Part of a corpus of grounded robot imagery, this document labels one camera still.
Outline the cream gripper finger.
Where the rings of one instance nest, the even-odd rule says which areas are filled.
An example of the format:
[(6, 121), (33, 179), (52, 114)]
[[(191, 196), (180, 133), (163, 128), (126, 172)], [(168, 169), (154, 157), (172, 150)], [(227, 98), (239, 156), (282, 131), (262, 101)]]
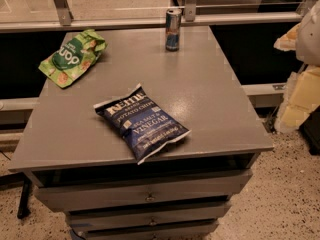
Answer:
[(292, 72), (274, 127), (277, 132), (297, 130), (320, 106), (320, 67), (309, 65), (302, 73)]
[(285, 33), (275, 41), (273, 47), (280, 51), (295, 51), (299, 27), (300, 24), (296, 24), (295, 26), (293, 26), (287, 33)]

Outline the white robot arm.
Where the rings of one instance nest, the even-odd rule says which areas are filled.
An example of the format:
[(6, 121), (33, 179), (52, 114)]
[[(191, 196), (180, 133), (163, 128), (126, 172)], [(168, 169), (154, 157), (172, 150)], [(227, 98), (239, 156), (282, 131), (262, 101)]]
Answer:
[(297, 130), (320, 106), (320, 1), (302, 21), (274, 43), (280, 51), (294, 51), (306, 69), (292, 72), (287, 80), (283, 102), (274, 127), (277, 132)]

